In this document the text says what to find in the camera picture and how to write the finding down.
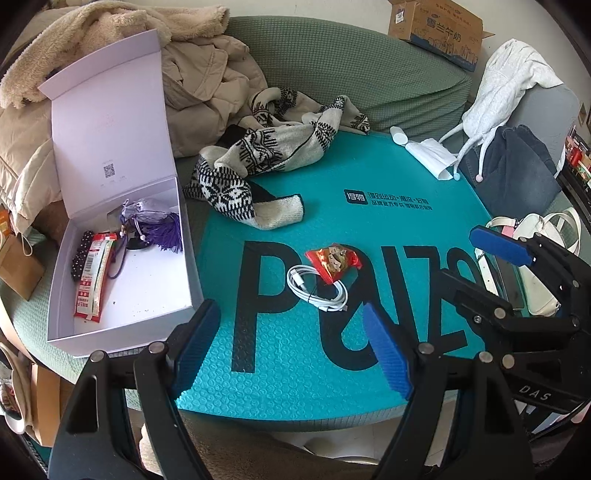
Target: white handbag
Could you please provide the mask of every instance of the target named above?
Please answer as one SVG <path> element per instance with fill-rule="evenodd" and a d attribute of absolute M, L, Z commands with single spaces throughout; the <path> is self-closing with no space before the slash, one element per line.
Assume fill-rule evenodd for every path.
<path fill-rule="evenodd" d="M 556 225 L 551 222 L 554 218 L 558 219 Z M 576 240 L 569 247 L 566 247 L 561 235 L 565 223 L 568 223 L 576 234 Z M 496 217 L 486 224 L 487 228 L 497 226 L 515 228 L 512 234 L 514 239 L 518 239 L 522 236 L 532 238 L 536 232 L 541 233 L 562 247 L 567 248 L 569 252 L 574 253 L 577 256 L 579 255 L 581 243 L 581 220 L 579 214 L 572 207 L 567 208 L 563 212 L 551 213 L 545 217 L 542 217 L 537 213 L 530 213 L 520 222 L 514 218 Z M 475 254 L 487 290 L 498 295 L 490 269 L 486 263 L 486 259 L 483 257 L 482 250 L 475 249 Z M 560 308 L 560 303 L 544 284 L 527 267 L 519 267 L 519 273 L 521 274 L 525 301 L 530 314 L 545 317 L 555 314 Z"/>

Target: knit scarf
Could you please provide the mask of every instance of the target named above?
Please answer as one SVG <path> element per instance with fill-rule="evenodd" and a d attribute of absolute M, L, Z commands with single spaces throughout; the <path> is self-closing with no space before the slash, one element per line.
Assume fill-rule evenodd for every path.
<path fill-rule="evenodd" d="M 369 121 L 348 97 L 321 105 L 292 89 L 269 88 L 251 100 L 252 116 L 238 124 L 246 135 L 230 149 L 205 147 L 197 156 L 186 198 L 207 201 L 238 222 L 270 230 L 302 220 L 299 194 L 253 199 L 248 177 L 290 171 L 322 158 L 338 130 L 366 135 Z"/>

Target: brown paper bag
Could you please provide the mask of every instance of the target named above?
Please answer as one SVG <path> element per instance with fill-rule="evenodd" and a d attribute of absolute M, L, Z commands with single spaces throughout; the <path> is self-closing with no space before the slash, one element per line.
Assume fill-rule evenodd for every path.
<path fill-rule="evenodd" d="M 28 300 L 41 280 L 45 268 L 35 256 L 25 255 L 21 242 L 22 240 L 15 235 L 9 235 L 2 244 L 0 278 L 22 298 Z"/>
<path fill-rule="evenodd" d="M 60 426 L 60 376 L 37 364 L 31 373 L 31 409 L 37 442 L 53 447 Z"/>

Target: white gift box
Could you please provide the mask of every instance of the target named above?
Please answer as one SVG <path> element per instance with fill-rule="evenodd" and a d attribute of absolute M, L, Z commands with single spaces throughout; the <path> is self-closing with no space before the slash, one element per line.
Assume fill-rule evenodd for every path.
<path fill-rule="evenodd" d="M 70 219 L 51 284 L 48 342 L 87 356 L 166 339 L 191 319 L 203 295 L 168 136 L 156 31 L 78 60 L 40 90 L 51 99 L 57 174 Z M 70 268 L 82 233 L 116 231 L 107 214 L 120 212 L 126 199 L 145 197 L 180 214 L 183 252 L 128 250 L 119 277 L 106 280 L 100 322 L 74 317 L 77 282 Z"/>

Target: red snack packet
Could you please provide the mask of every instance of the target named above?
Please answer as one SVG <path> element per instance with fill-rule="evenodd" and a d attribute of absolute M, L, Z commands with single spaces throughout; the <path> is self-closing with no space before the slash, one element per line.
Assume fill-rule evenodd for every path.
<path fill-rule="evenodd" d="M 343 278 L 349 267 L 360 269 L 362 266 L 361 260 L 353 250 L 339 244 L 332 244 L 320 250 L 308 250 L 306 257 L 328 285 Z"/>
<path fill-rule="evenodd" d="M 92 237 L 82 278 L 76 289 L 74 317 L 82 317 L 97 323 L 100 321 L 106 272 L 111 264 L 112 247 L 116 240 L 116 233 L 97 233 Z"/>

